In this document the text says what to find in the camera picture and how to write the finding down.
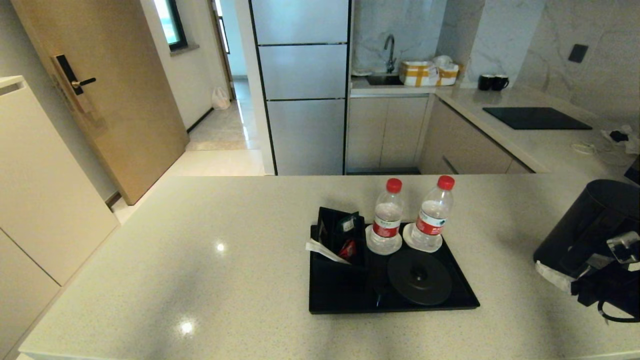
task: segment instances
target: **coffee mug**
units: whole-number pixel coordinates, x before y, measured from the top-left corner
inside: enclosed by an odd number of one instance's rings
[[[478,89],[482,91],[489,90],[493,86],[494,75],[480,75],[478,79]]]
[[[495,91],[500,91],[506,88],[509,85],[509,77],[507,75],[496,75],[493,78],[493,84],[491,85],[491,89]]]

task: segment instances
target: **refrigerator door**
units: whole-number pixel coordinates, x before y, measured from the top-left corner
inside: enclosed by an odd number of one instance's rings
[[[258,45],[347,42],[349,0],[253,0]]]
[[[260,47],[267,100],[346,97],[347,45]]]
[[[344,99],[267,104],[278,175],[342,175]]]

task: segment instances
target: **white bag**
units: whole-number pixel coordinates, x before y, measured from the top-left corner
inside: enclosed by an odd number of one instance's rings
[[[224,110],[231,106],[229,96],[224,90],[222,90],[221,87],[217,87],[215,90],[213,90],[213,95],[211,96],[211,106],[213,106],[215,110]]]

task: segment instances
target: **water bottle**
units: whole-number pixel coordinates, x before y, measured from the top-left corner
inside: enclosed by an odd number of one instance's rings
[[[442,246],[440,233],[453,207],[451,190],[454,184],[453,177],[440,176],[438,186],[431,189],[422,200],[411,236],[404,239],[407,245],[425,252],[435,252]]]
[[[402,246],[402,236],[398,234],[404,211],[401,190],[402,181],[389,179],[387,189],[376,201],[371,235],[367,237],[367,247],[376,254],[393,254]]]

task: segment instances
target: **black cooktop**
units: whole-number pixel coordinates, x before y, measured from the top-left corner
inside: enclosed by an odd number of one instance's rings
[[[553,108],[483,108],[516,130],[591,130],[592,127]]]
[[[406,225],[401,225],[400,233]],[[317,225],[312,225],[311,237],[316,240],[317,234]],[[396,255],[403,257],[398,260],[407,261],[407,255],[411,258],[424,253],[410,248],[405,242],[400,250],[389,256],[371,252],[364,242],[359,242],[358,247],[365,250],[366,266],[343,265],[311,252],[309,311],[312,314],[461,310],[480,306],[444,239],[442,247],[430,256],[436,258],[451,277],[451,292],[445,301],[430,306],[416,304],[402,296],[392,285],[393,279],[387,271],[387,264]]]

